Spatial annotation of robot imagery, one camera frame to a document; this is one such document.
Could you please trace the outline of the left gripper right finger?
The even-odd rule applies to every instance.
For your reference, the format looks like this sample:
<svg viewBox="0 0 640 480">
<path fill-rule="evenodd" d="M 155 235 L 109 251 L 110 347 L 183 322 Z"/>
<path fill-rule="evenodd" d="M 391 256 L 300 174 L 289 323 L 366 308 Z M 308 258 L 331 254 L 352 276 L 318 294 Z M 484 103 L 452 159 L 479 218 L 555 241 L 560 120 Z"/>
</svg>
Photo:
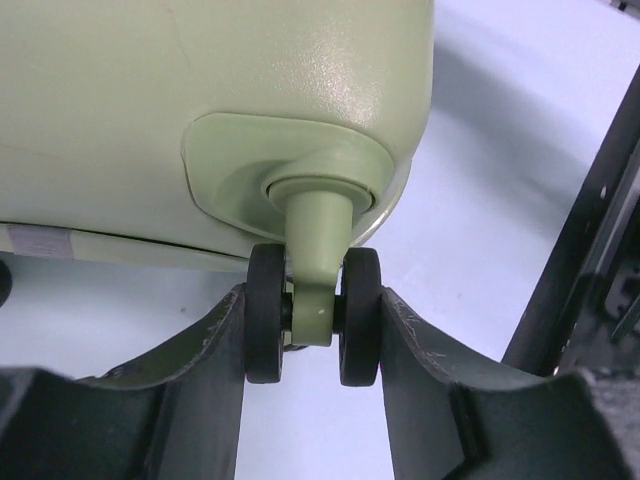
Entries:
<svg viewBox="0 0 640 480">
<path fill-rule="evenodd" d="M 398 479 L 635 479 L 639 375 L 538 377 L 496 362 L 382 296 L 380 369 Z"/>
</svg>

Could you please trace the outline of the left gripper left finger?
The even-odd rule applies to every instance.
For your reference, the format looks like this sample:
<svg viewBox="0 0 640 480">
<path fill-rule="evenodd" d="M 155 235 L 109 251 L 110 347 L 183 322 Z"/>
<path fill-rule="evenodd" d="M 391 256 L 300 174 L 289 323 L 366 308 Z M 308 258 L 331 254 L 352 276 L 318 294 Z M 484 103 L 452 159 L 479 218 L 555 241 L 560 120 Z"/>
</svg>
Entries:
<svg viewBox="0 0 640 480">
<path fill-rule="evenodd" d="M 244 391 L 244 288 L 102 377 L 1 372 L 5 479 L 231 479 Z"/>
</svg>

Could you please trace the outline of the green hard-shell suitcase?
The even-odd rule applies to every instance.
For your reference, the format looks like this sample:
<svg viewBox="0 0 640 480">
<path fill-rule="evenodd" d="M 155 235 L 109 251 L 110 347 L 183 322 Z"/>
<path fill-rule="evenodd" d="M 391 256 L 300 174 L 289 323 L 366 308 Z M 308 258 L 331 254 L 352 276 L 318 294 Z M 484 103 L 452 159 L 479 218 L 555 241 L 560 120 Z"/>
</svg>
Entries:
<svg viewBox="0 0 640 480">
<path fill-rule="evenodd" d="M 371 384 L 377 256 L 431 104 L 430 1 L 5 1 L 1 248 L 246 268 L 245 371 L 340 343 Z"/>
</svg>

